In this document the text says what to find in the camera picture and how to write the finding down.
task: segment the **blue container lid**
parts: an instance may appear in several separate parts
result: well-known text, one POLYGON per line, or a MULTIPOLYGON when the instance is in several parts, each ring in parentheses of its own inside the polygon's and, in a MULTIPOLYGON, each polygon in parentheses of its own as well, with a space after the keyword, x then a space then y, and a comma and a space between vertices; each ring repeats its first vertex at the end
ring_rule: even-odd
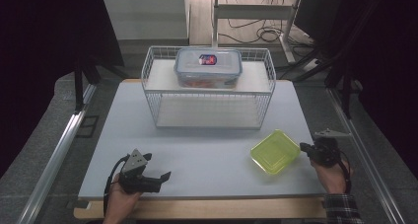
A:
POLYGON ((241 53, 235 49, 187 47, 178 51, 174 71, 178 76, 234 76, 243 72, 241 53))

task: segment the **sleeve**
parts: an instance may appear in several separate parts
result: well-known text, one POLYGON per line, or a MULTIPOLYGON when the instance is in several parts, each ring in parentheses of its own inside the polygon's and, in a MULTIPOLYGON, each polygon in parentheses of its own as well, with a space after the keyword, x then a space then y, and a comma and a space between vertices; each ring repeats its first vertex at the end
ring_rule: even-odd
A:
POLYGON ((328 224, 364 224, 353 195, 326 194, 323 205, 328 224))

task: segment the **white tabletop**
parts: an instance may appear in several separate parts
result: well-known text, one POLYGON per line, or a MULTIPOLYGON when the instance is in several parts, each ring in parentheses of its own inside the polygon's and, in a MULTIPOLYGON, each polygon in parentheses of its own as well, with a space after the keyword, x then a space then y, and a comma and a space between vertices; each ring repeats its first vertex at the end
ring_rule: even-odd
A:
POLYGON ((297 144, 312 143, 291 82, 278 81, 259 130, 156 128, 140 82, 119 85, 79 197, 102 199, 114 164, 137 148, 152 153, 144 176, 172 176, 149 198, 201 199, 324 193, 305 153, 278 175, 264 173, 250 149, 281 129, 297 144))

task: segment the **wall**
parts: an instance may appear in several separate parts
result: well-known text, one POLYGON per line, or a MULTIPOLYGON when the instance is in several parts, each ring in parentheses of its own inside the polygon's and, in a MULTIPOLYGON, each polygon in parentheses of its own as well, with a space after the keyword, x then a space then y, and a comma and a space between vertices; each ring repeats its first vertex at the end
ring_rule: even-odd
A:
POLYGON ((104 2, 117 39, 188 38, 185 0, 104 2))

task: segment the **dark curtain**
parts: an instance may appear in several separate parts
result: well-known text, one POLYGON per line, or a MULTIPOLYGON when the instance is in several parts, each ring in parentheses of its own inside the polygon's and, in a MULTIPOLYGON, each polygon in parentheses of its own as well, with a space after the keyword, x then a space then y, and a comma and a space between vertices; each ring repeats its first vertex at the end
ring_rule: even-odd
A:
POLYGON ((47 109, 56 80, 91 56, 123 65, 104 0, 0 0, 1 175, 47 109))
POLYGON ((351 54, 359 98, 418 177, 418 0, 382 0, 351 54))

